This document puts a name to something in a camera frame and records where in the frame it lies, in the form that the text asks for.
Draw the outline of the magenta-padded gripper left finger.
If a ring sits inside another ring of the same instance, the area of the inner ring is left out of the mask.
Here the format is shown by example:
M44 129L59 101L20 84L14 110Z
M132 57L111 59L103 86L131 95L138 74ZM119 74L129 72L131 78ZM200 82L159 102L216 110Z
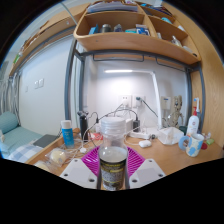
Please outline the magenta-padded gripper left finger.
M61 173L60 177L84 188L99 188L99 157L95 147L81 159L74 158Z

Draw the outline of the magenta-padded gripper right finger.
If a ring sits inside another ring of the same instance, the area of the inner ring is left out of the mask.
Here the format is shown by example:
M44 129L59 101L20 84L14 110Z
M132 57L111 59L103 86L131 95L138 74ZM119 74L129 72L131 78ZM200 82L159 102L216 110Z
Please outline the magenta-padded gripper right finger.
M154 159L145 159L136 150L128 148L126 187L135 189L157 181L166 174Z

